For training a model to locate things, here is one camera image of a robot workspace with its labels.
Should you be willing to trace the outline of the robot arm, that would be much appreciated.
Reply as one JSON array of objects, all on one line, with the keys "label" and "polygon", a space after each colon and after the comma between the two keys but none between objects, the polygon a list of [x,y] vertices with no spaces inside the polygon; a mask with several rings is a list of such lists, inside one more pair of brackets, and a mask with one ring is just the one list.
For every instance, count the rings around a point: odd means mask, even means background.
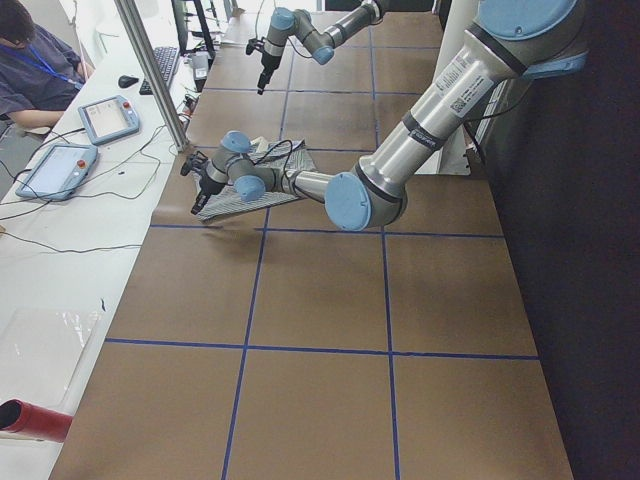
[{"label": "robot arm", "polygon": [[508,79],[566,75],[584,66],[586,11],[583,1],[480,2],[459,52],[372,155],[335,175],[273,168],[251,159],[248,137],[230,131],[212,157],[192,154],[181,167],[181,175],[199,178],[192,214],[230,186],[243,202],[269,192],[315,200],[342,230],[396,221],[407,205],[406,182],[486,94]]},{"label": "robot arm", "polygon": [[246,46],[247,55],[254,51],[261,53],[263,70],[258,79],[257,94],[264,94],[272,75],[280,67],[291,37],[295,37],[319,65],[325,65],[347,40],[364,28],[381,22],[389,5],[389,1],[383,0],[361,1],[357,8],[323,31],[316,28],[308,11],[277,7],[271,15],[267,35],[250,39]]}]

